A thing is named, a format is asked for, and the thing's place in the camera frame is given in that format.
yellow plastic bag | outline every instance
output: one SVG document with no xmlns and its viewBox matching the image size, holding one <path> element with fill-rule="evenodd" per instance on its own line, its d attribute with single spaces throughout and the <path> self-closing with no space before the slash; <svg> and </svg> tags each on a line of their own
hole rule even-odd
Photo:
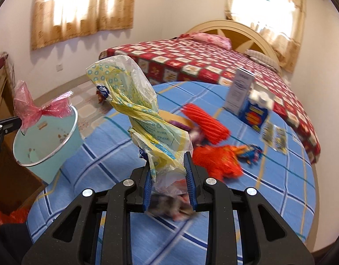
<svg viewBox="0 0 339 265">
<path fill-rule="evenodd" d="M 100 60 L 86 69 L 88 77 L 113 107 L 129 116 L 132 141 L 149 157 L 155 188 L 182 194 L 174 182 L 185 178 L 183 156 L 193 152 L 189 134 L 158 114 L 157 95 L 140 67 L 129 56 Z"/>
</svg>

red checkered bedspread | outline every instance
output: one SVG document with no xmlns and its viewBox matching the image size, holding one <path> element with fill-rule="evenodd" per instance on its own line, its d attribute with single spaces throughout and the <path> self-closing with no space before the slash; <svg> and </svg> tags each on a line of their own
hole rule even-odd
<svg viewBox="0 0 339 265">
<path fill-rule="evenodd" d="M 274 112 L 289 124 L 304 145 L 311 163 L 317 162 L 320 145 L 313 125 L 294 93 L 281 77 L 236 51 L 193 40 L 160 40 L 113 47 L 99 59 L 130 56 L 151 84 L 196 80 L 230 86 L 237 67 L 255 74 L 255 81 L 276 95 Z"/>
</svg>

cardboard box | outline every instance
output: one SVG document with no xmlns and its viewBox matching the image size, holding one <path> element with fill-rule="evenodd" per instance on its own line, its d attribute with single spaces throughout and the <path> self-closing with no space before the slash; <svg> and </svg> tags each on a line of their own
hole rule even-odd
<svg viewBox="0 0 339 265">
<path fill-rule="evenodd" d="M 235 115 L 239 115 L 253 82 L 253 73 L 237 68 L 231 88 L 226 96 L 224 108 Z"/>
</svg>

wooden headboard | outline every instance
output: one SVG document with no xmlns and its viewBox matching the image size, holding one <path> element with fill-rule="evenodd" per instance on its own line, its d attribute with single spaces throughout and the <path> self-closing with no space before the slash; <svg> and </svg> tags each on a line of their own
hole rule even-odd
<svg viewBox="0 0 339 265">
<path fill-rule="evenodd" d="M 246 50 L 252 49 L 267 55 L 279 64 L 271 45 L 256 31 L 241 23 L 229 20 L 214 20 L 199 24 L 187 31 L 187 33 L 195 32 L 230 38 L 232 49 L 235 51 L 243 54 Z"/>
</svg>

wooden dresser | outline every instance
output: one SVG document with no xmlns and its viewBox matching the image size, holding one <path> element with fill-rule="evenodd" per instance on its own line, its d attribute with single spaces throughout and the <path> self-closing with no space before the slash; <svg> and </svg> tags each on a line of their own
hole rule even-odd
<svg viewBox="0 0 339 265">
<path fill-rule="evenodd" d="M 0 119 L 13 116 L 13 89 L 5 58 L 0 58 Z M 12 132 L 5 136 L 0 153 L 0 210 L 5 214 L 30 206 L 44 188 L 38 177 L 16 163 L 12 152 L 15 135 Z"/>
</svg>

